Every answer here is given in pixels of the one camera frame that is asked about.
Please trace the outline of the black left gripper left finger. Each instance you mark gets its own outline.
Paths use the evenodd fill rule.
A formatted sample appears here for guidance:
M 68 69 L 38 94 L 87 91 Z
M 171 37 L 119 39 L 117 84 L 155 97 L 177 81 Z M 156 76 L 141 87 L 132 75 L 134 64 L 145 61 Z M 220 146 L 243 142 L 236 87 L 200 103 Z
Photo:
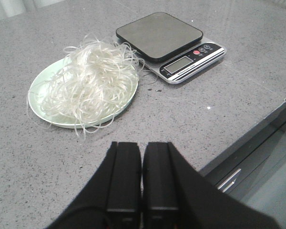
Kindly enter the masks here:
M 138 229 L 141 154 L 136 143 L 112 142 L 94 175 L 50 229 Z

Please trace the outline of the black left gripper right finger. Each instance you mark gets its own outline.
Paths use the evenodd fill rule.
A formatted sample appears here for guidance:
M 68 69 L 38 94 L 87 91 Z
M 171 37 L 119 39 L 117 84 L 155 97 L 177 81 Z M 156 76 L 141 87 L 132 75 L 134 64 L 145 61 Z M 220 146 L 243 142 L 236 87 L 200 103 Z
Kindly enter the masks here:
M 143 160 L 146 229 L 278 229 L 274 218 L 210 184 L 171 143 L 150 142 Z

